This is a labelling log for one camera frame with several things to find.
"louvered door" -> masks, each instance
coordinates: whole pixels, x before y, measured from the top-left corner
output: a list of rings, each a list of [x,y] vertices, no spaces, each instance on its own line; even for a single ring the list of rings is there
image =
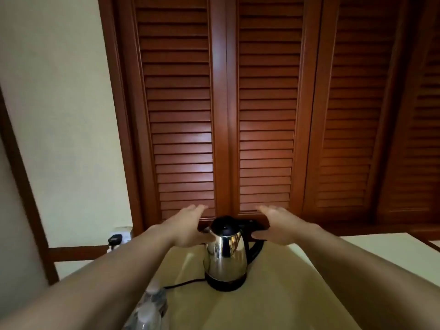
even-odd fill
[[[234,215],[252,215],[259,204],[300,214],[320,6],[321,0],[228,4],[237,14],[228,17],[228,56],[236,58],[228,57]]]
[[[417,223],[439,220],[438,4],[439,0],[428,0],[421,17],[378,208],[381,221]]]
[[[214,217],[208,0],[119,6],[149,224],[190,204],[208,205],[204,216]]]
[[[366,218],[402,48],[407,0],[324,0],[304,216]]]

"power cord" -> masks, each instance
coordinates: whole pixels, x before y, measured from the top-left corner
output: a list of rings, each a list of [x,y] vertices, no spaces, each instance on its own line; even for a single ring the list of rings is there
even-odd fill
[[[188,284],[191,284],[191,283],[196,283],[196,282],[199,282],[199,281],[206,281],[206,279],[205,278],[193,279],[193,280],[190,280],[190,281],[185,281],[184,283],[180,283],[180,284],[176,284],[176,285],[171,285],[171,286],[165,286],[164,288],[165,289],[172,289],[172,288],[188,285]]]

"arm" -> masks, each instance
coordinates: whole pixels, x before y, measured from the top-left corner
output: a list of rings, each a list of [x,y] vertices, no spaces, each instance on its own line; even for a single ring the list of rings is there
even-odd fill
[[[259,210],[270,228],[252,236],[298,244],[363,330],[440,329],[440,287],[285,209]]]
[[[121,329],[168,250],[208,242],[191,205],[49,288],[3,323],[15,329]]]

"kettle lid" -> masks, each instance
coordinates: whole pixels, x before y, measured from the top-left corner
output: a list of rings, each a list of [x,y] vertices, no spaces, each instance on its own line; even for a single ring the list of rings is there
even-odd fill
[[[211,224],[211,231],[217,236],[232,236],[240,231],[237,220],[232,216],[220,216]]]

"countertop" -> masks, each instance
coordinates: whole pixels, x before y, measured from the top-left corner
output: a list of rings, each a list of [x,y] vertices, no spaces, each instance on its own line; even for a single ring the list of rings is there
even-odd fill
[[[440,286],[440,253],[408,234],[346,237]],[[204,246],[173,248],[156,277],[162,285],[203,278]],[[167,292],[170,329],[359,329],[297,245],[265,243],[233,292],[191,283]]]

